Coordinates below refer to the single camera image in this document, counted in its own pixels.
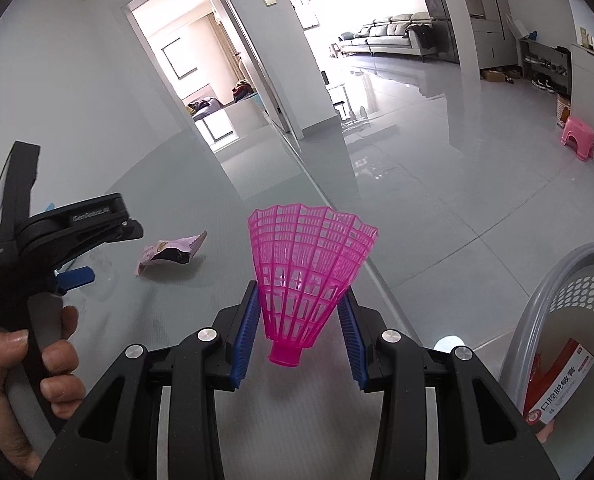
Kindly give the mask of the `white medicine box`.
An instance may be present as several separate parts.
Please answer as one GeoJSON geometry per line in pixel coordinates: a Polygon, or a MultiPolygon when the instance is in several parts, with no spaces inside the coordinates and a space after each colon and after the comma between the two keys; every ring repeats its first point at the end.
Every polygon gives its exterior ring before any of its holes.
{"type": "Polygon", "coordinates": [[[585,380],[594,364],[594,355],[570,338],[551,366],[542,368],[538,353],[525,396],[524,418],[530,426],[548,426],[585,380]]]}

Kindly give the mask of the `pink snack wrapper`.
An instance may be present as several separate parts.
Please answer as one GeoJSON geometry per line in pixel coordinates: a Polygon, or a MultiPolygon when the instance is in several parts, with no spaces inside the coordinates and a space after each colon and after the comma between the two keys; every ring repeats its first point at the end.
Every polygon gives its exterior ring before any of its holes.
{"type": "Polygon", "coordinates": [[[207,232],[203,231],[201,234],[175,240],[158,240],[154,245],[146,246],[138,258],[135,274],[142,275],[150,266],[160,264],[185,266],[199,252],[206,238],[207,232]]]}

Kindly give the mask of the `cardboard box on floor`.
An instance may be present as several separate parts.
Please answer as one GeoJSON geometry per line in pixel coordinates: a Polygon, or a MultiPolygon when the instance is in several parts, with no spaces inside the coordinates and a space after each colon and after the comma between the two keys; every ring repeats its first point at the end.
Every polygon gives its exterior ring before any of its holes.
{"type": "Polygon", "coordinates": [[[501,70],[482,70],[480,72],[483,80],[489,82],[506,82],[506,74],[501,70]]]}

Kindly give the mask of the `pink plastic stool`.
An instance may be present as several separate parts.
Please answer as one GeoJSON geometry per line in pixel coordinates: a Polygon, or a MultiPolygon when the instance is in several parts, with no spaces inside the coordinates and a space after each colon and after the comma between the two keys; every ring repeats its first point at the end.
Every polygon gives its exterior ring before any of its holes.
{"type": "Polygon", "coordinates": [[[570,116],[564,124],[561,143],[574,148],[577,158],[585,162],[593,158],[594,130],[583,120],[570,116]]]}

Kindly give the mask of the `shoe rack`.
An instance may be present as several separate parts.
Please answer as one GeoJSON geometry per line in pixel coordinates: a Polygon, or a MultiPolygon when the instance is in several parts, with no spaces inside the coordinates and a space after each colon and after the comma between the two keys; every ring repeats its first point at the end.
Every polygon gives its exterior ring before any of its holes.
{"type": "Polygon", "coordinates": [[[570,49],[549,47],[536,40],[522,38],[520,45],[524,75],[531,81],[539,81],[548,91],[565,99],[572,93],[572,58],[570,49]]]}

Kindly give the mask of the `grey perforated trash basket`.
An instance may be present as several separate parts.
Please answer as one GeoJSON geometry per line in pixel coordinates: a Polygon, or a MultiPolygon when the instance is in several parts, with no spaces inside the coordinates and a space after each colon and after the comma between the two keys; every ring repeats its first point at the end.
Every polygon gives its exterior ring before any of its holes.
{"type": "Polygon", "coordinates": [[[594,479],[594,243],[541,281],[515,328],[500,385],[562,479],[594,479]]]}

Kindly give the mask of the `grey sofa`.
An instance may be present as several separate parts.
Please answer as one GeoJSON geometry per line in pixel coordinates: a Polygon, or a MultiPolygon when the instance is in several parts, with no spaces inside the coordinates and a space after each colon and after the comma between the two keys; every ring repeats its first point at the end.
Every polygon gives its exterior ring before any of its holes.
{"type": "Polygon", "coordinates": [[[392,15],[386,20],[364,24],[359,32],[344,32],[338,37],[340,53],[396,54],[427,56],[438,53],[433,20],[427,12],[392,15]]]}

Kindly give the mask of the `pink plastic shuttlecock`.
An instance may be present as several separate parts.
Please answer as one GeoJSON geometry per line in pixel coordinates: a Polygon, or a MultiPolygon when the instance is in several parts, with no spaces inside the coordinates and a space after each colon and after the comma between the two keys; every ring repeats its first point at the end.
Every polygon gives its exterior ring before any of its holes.
{"type": "Polygon", "coordinates": [[[247,219],[269,361],[299,365],[378,239],[378,228],[328,206],[274,205],[247,219]]]}

